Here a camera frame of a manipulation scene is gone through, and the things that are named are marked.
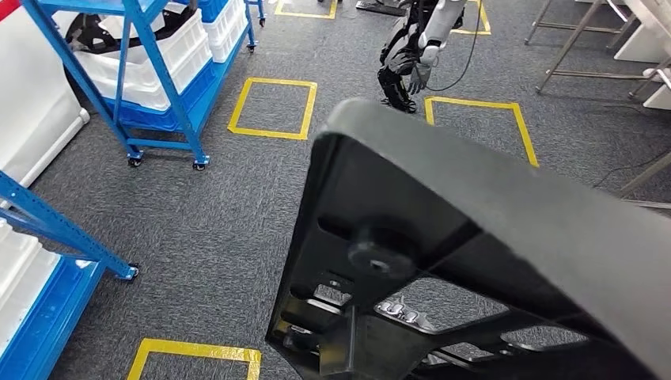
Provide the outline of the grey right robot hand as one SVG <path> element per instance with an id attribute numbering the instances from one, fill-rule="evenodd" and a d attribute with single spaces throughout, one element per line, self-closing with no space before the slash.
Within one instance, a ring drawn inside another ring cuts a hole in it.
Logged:
<path id="1" fill-rule="evenodd" d="M 436 328 L 428 320 L 427 314 L 412 309 L 404 302 L 404 298 L 392 298 L 379 302 L 375 310 L 387 317 L 401 321 L 423 331 L 435 331 Z"/>

